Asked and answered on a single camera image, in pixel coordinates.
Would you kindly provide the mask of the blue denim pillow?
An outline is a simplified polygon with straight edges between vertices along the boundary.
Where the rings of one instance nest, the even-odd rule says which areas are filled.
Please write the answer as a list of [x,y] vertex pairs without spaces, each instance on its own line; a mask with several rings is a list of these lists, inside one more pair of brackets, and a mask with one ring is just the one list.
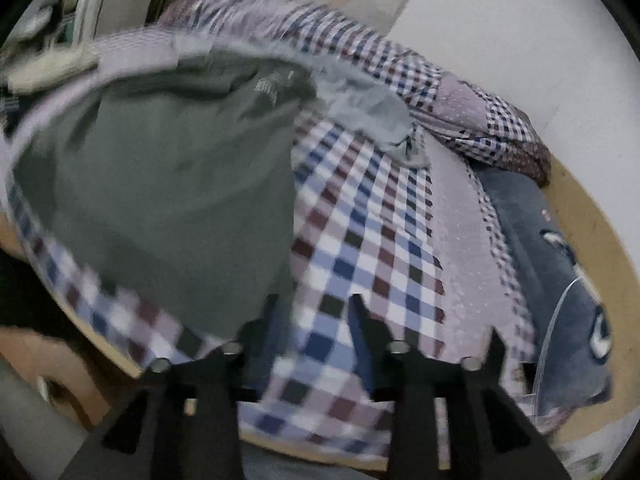
[[534,180],[477,170],[510,249],[535,329],[535,414],[582,408],[612,396],[613,335],[592,286]]

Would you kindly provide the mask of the dark green shirt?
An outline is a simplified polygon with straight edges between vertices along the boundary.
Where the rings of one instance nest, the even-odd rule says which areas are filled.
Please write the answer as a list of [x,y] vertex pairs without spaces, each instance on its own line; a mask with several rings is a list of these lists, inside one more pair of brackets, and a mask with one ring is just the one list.
[[13,174],[81,264],[220,338],[289,300],[302,66],[216,51],[96,88],[36,133]]

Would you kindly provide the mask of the light grey-blue shirt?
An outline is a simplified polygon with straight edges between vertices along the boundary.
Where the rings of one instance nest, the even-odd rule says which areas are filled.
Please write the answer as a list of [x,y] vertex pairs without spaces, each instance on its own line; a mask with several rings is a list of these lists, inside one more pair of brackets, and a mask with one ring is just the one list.
[[185,32],[175,36],[174,45],[182,56],[206,55],[221,50],[255,58],[277,58],[302,66],[310,73],[316,88],[313,110],[351,132],[361,134],[401,166],[411,169],[431,167],[418,126],[405,101],[386,84],[335,55],[305,53],[265,39]]

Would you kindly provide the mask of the checkered bed sheet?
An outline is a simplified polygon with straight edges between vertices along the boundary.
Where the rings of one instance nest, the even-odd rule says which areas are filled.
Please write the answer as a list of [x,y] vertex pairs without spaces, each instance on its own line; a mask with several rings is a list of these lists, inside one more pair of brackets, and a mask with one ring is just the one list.
[[[6,204],[18,237],[54,300],[136,367],[158,358],[201,359],[233,338],[194,330],[132,290],[101,278],[40,223],[14,180],[34,135],[110,81],[171,70],[210,54],[180,55],[175,36],[235,37],[147,27],[93,44],[98,64],[57,84],[26,114],[6,148]],[[430,358],[456,362],[483,348],[495,327],[508,347],[500,382],[524,412],[522,375],[532,359],[529,316],[506,278],[509,254],[487,220],[487,196],[468,164],[418,126],[431,161],[411,169],[359,133],[312,109],[300,111],[291,152],[295,185],[293,293],[280,300],[280,335],[265,396],[241,408],[246,440],[288,454],[381,467],[393,408],[374,404],[356,374],[347,321],[359,295],[393,336]]]

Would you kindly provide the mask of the checkered folded quilt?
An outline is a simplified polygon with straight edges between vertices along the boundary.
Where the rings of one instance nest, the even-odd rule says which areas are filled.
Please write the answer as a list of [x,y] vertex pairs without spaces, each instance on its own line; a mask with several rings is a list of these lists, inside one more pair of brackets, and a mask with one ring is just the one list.
[[549,180],[550,152],[524,112],[337,10],[282,0],[178,0],[160,24],[333,56],[395,92],[413,119],[447,148],[540,186]]

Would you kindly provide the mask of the wooden bed frame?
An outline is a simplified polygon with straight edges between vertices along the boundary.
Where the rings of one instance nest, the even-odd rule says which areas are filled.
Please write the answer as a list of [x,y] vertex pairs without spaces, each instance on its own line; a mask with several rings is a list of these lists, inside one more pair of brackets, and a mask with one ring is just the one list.
[[553,159],[544,189],[560,227],[596,286],[613,332],[612,399],[582,408],[559,430],[567,443],[619,422],[639,406],[639,280],[620,239],[589,193]]

